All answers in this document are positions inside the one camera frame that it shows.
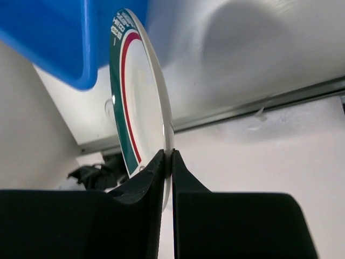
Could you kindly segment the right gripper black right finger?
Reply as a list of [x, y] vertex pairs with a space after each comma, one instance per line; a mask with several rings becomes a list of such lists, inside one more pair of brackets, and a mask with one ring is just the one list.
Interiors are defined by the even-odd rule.
[[176, 258], [317, 258], [303, 211], [287, 193], [212, 192], [171, 158]]

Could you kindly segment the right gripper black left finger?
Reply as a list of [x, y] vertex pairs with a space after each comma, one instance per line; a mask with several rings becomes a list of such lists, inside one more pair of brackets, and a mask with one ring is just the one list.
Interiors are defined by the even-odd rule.
[[1, 191], [1, 258], [157, 258], [165, 154], [111, 192]]

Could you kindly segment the white plate green red rim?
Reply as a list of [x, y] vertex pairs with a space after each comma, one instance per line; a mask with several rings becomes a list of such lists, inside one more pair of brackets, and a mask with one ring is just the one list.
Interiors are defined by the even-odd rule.
[[168, 91], [147, 32], [129, 9], [113, 17], [109, 72], [121, 152], [130, 178], [159, 150], [170, 159], [174, 129]]

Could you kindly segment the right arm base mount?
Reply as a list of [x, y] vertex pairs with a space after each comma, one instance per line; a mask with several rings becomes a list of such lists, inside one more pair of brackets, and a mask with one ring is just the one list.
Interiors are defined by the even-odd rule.
[[79, 167], [68, 173], [61, 190], [110, 190], [125, 183], [129, 176], [122, 154], [102, 155], [100, 152], [77, 157]]

